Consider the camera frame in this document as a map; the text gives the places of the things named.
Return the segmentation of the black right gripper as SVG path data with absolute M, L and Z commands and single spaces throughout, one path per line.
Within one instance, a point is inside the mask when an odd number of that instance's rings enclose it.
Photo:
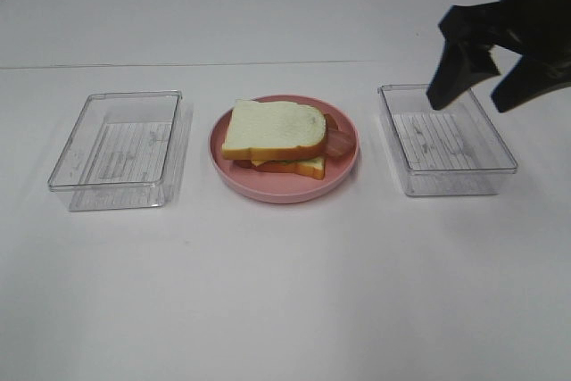
M 498 112 L 570 87 L 570 0 L 498 0 L 454 5 L 439 29 L 443 52 L 426 95 L 442 110 L 474 85 L 499 76 L 491 50 L 520 55 L 492 92 Z

